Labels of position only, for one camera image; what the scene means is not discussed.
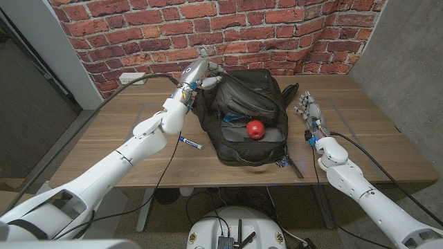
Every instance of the black strap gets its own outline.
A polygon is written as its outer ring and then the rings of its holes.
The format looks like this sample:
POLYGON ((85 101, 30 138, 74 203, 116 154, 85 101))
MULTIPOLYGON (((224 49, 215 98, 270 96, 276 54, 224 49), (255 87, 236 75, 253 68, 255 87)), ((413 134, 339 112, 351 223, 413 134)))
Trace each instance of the black strap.
POLYGON ((48 239, 48 235, 43 232, 40 228, 35 226, 29 221, 25 221, 22 219, 17 219, 11 222, 8 222, 8 225, 16 225, 20 228, 25 229, 26 231, 32 233, 37 239, 48 239))

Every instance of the apple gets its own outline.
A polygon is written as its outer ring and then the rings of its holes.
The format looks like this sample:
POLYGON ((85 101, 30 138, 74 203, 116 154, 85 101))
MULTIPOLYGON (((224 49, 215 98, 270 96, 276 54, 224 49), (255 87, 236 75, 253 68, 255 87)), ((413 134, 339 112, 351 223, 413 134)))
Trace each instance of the apple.
POLYGON ((252 120, 246 125, 248 135, 253 139, 261 139, 264 135, 264 125, 259 120, 252 120))

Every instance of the red brick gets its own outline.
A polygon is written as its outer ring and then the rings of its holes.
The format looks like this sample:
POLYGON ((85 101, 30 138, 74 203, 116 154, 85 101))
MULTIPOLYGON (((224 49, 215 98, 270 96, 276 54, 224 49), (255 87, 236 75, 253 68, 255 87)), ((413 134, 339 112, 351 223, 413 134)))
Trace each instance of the red brick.
POLYGON ((232 14, 237 11, 237 3, 235 0, 218 1, 220 14, 232 14))
POLYGON ((333 26, 335 24, 335 20, 337 18, 337 15, 332 14, 326 17, 325 26, 333 26))
POLYGON ((298 44, 301 48, 311 45, 312 35, 306 35, 300 38, 300 43, 298 44))
POLYGON ((311 4, 322 3, 326 0, 298 0, 299 6, 308 6, 311 4))
POLYGON ((262 10, 274 8, 275 0, 237 0, 238 11, 262 10))
POLYGON ((126 26, 125 19, 122 15, 116 15, 114 17, 107 17, 106 21, 110 28, 121 28, 126 26))
POLYGON ((356 0, 352 5, 353 10, 368 11, 371 10, 374 0, 356 0))
POLYGON ((108 71, 108 66, 104 62, 95 64, 83 64, 84 68, 90 73, 101 73, 108 71))
POLYGON ((89 57, 91 57, 91 59, 93 61, 98 61, 98 60, 107 59, 110 57, 122 56, 124 54, 125 54, 125 52, 123 52, 123 49, 121 47, 111 46, 111 47, 106 47, 106 48, 99 49, 99 50, 93 50, 93 51, 89 52, 89 57))
POLYGON ((368 40, 371 36, 372 29, 360 29, 359 33, 357 34, 357 39, 360 40, 368 40))
POLYGON ((325 28, 320 36, 320 39, 337 39, 340 35, 338 28, 325 28))
POLYGON ((68 6, 64 8, 64 11, 68 15, 68 17, 75 21, 85 20, 89 18, 88 13, 82 5, 68 6))
POLYGON ((145 38, 157 38, 160 36, 159 28, 157 26, 144 26, 141 28, 145 38))
POLYGON ((261 41, 250 41, 246 43, 246 47, 248 48, 248 52, 255 53, 262 50, 262 42, 261 41))
POLYGON ((265 62, 264 67, 267 69, 293 69, 295 62, 265 62))
POLYGON ((240 39, 266 39, 275 35, 274 27, 244 28, 240 30, 240 39))
POLYGON ((305 64, 305 66, 303 67, 303 72, 317 73, 319 68, 320 68, 320 64, 308 63, 308 64, 305 64))
POLYGON ((116 71, 103 73, 103 75, 106 78, 106 80, 118 80, 118 78, 120 77, 120 75, 122 75, 122 73, 135 73, 135 71, 136 70, 133 68, 122 68, 116 71))
POLYGON ((224 40, 226 42, 237 41, 240 39, 240 32, 236 30, 228 30, 224 32, 224 40))
POLYGON ((266 12, 266 23, 290 23, 303 20, 303 9, 273 10, 266 12))
POLYGON ((210 30, 209 19, 194 20, 194 29, 197 32, 208 32, 210 30))
POLYGON ((377 0, 372 8, 373 11, 381 11, 386 0, 377 0))
POLYGON ((168 59, 166 58, 166 54, 164 52, 160 53, 151 53, 152 61, 153 62, 167 62, 168 59))
POLYGON ((178 35, 193 33, 194 30, 191 21, 184 21, 181 23, 161 25, 160 32, 163 35, 178 35))
POLYGON ((151 73, 151 69, 149 66, 136 66, 135 69, 139 73, 147 73, 147 74, 151 73))
POLYGON ((173 37, 171 38, 174 48, 185 48, 188 46, 188 41, 186 37, 173 37))
POLYGON ((222 28, 230 28, 235 26, 245 26, 246 25, 246 15, 229 15, 224 17, 214 17, 211 19, 210 27, 213 30, 218 30, 222 28))
POLYGON ((225 56, 224 63, 226 65, 238 65, 238 57, 237 56, 225 56))
POLYGON ((184 3, 185 0, 148 0, 151 7, 164 7, 166 5, 174 5, 184 3))
POLYGON ((215 3, 200 3, 180 7, 181 14, 186 18, 211 17, 217 14, 215 3))
POLYGON ((54 9, 55 14, 57 15, 57 18, 60 21, 69 22, 69 19, 66 16, 66 13, 62 9, 59 9, 59 8, 53 8, 53 9, 54 9))
POLYGON ((310 53, 307 60, 311 62, 330 62, 332 53, 310 53))
POLYGON ((350 53, 349 57, 347 59, 348 63, 354 64, 355 62, 357 62, 360 58, 359 54, 354 54, 354 53, 350 53))
POLYGON ((232 42, 229 44, 218 45, 217 54, 223 55, 226 53, 245 53, 246 43, 245 42, 232 42))
POLYGON ((218 33, 205 33, 189 36, 189 45, 209 45, 223 42, 222 32, 218 33))
POLYGON ((251 12, 248 13, 249 25, 263 24, 264 12, 251 12))
POLYGON ((180 71, 179 65, 177 63, 152 64, 151 69, 154 73, 169 73, 180 71))
POLYGON ((88 49, 91 48, 90 45, 84 39, 74 39, 69 38, 69 41, 75 49, 88 49))
POLYGON ((169 39, 155 39, 152 41, 140 41, 140 48, 143 51, 165 50, 171 47, 169 39))
POLYGON ((340 39, 353 39, 355 34, 357 34, 358 29, 356 28, 342 28, 340 32, 340 39))
POLYGON ((347 14, 340 15, 337 20, 338 26, 360 26, 360 27, 372 27, 374 23, 375 15, 373 14, 347 14))
POLYGON ((106 61, 109 68, 122 68, 123 64, 120 59, 109 59, 106 61))
POLYGON ((278 1, 279 8, 294 7, 296 5, 297 5, 297 0, 279 0, 278 1))
POLYGON ((327 41, 318 41, 312 46, 312 52, 325 52, 327 41))
POLYGON ((333 13, 334 11, 337 10, 337 4, 338 4, 337 1, 327 2, 327 3, 325 3, 325 4, 323 5, 323 9, 321 10, 321 12, 322 12, 324 15, 331 14, 331 13, 333 13))
POLYGON ((327 45, 329 52, 335 51, 352 51, 357 52, 360 49, 361 43, 358 41, 330 41, 327 45))
POLYGON ((304 20, 310 20, 321 15, 321 4, 305 8, 304 20))
POLYGON ((321 18, 296 26, 296 36, 302 36, 320 30, 323 27, 323 21, 324 19, 321 18))
POLYGON ((118 82, 115 80, 105 82, 103 84, 95 83, 97 90, 99 91, 111 91, 118 88, 118 82))
POLYGON ((108 26, 103 19, 94 19, 68 24, 68 29, 74 36, 90 35, 101 31, 108 31, 108 26))
POLYGON ((293 37, 293 26, 278 26, 277 38, 293 37))
POLYGON ((163 18, 165 21, 171 21, 171 20, 179 20, 180 14, 178 8, 166 8, 162 9, 163 12, 163 18))
POLYGON ((347 58, 347 52, 336 52, 332 58, 333 62, 344 62, 347 58))
POLYGON ((142 39, 143 35, 140 28, 130 28, 122 31, 115 31, 107 33, 106 38, 111 44, 117 44, 120 42, 127 42, 133 39, 142 39))
POLYGON ((271 60, 273 61, 285 61, 286 60, 286 53, 285 52, 272 52, 271 53, 271 60))
POLYGON ((130 44, 123 44, 122 47, 127 55, 131 55, 133 53, 137 53, 140 51, 140 47, 136 42, 132 42, 130 44))
POLYGON ((298 39, 277 39, 264 42, 266 50, 271 49, 297 49, 298 39))
POLYGON ((127 0, 94 1, 87 3, 87 5, 93 17, 122 13, 129 10, 127 0))
POLYGON ((89 59, 88 53, 86 52, 77 52, 78 57, 83 61, 83 62, 91 62, 91 59, 89 59))
POLYGON ((199 56, 196 48, 187 48, 177 51, 171 51, 166 53, 170 61, 176 61, 181 59, 195 59, 199 56))
POLYGON ((321 65, 321 73, 347 73, 351 66, 342 63, 323 64, 321 65))
POLYGON ((125 17, 129 25, 159 24, 163 21, 160 10, 145 10, 133 13, 129 12, 125 14, 125 17))
POLYGON ((92 81, 94 81, 94 82, 105 82, 106 81, 106 79, 105 79, 105 77, 103 77, 103 75, 94 75, 94 74, 90 73, 89 76, 91 76, 92 81))
POLYGON ((297 51, 297 52, 288 52, 288 58, 287 60, 290 62, 297 62, 309 52, 309 48, 305 48, 303 50, 297 51))
POLYGON ((338 11, 346 11, 350 10, 354 0, 338 0, 337 10, 338 11))
POLYGON ((135 10, 144 10, 147 7, 147 0, 129 0, 129 3, 135 10))
POLYGON ((95 48, 105 46, 108 44, 108 41, 106 40, 104 35, 95 35, 92 37, 88 37, 88 41, 95 48))
POLYGON ((150 55, 142 54, 142 55, 132 55, 129 57, 125 57, 121 59, 123 65, 125 66, 133 66, 133 65, 140 65, 151 62, 150 55))
POLYGON ((240 55, 240 63, 267 62, 269 61, 269 53, 258 53, 252 55, 240 55))

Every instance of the marker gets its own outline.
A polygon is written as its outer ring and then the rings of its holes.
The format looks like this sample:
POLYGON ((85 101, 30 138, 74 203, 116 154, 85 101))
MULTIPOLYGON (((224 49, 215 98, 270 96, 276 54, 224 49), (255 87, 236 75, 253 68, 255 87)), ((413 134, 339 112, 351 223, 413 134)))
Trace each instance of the marker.
POLYGON ((185 143, 187 143, 187 144, 189 144, 189 145, 191 145, 193 147, 196 147, 197 149, 203 149, 203 145, 199 145, 198 143, 193 142, 193 141, 191 141, 189 139, 186 139, 186 138, 184 138, 182 136, 180 136, 180 141, 185 142, 185 143))

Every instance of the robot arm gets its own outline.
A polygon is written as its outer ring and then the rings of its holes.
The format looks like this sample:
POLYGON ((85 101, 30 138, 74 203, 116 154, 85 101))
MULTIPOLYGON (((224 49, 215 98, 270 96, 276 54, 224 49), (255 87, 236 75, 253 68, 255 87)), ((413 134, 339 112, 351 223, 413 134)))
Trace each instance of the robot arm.
MULTIPOLYGON (((163 133, 178 134, 182 130, 195 88, 210 89, 222 79, 211 77, 215 71, 224 70, 206 60, 191 63, 163 104, 164 110, 138 124, 132 138, 71 182, 39 194, 0 217, 0 223, 8 225, 6 241, 53 239, 90 220, 93 209, 133 166, 166 146, 163 133)), ((72 239, 82 229, 61 239, 72 239)))
POLYGON ((443 247, 442 230, 417 221, 365 179, 347 151, 330 136, 320 107, 309 92, 302 95, 299 105, 294 108, 306 121, 305 138, 322 155, 318 164, 332 186, 356 201, 397 248, 443 247))

